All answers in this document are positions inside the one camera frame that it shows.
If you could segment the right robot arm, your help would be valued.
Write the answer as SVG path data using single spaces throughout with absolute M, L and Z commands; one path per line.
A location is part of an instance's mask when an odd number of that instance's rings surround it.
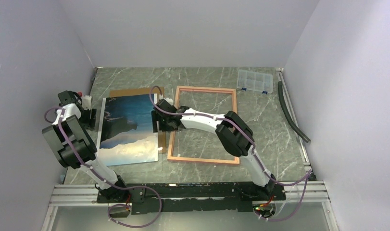
M 153 105 L 152 119 L 154 131 L 176 131 L 181 128 L 214 133 L 225 151 L 239 158 L 241 166 L 248 171 L 257 197 L 266 200 L 284 193 L 284 186 L 264 166 L 258 155 L 253 131 L 237 113 L 210 114 L 187 106 L 176 108 L 166 99 L 161 99 Z

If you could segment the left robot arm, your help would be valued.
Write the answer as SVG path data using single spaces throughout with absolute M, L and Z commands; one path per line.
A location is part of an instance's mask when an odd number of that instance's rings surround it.
M 129 189 L 112 169 L 97 156 L 97 148 L 88 130 L 94 130 L 97 110 L 91 107 L 90 96 L 65 90 L 58 94 L 59 105 L 52 108 L 56 118 L 48 121 L 42 135 L 61 166 L 79 169 L 97 184 L 99 194 L 122 202 Z

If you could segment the seascape photo print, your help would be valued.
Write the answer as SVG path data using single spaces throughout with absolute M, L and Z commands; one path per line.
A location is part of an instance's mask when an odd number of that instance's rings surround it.
M 107 166 L 157 162 L 158 134 L 153 132 L 153 103 L 158 94 L 102 100 L 97 155 Z

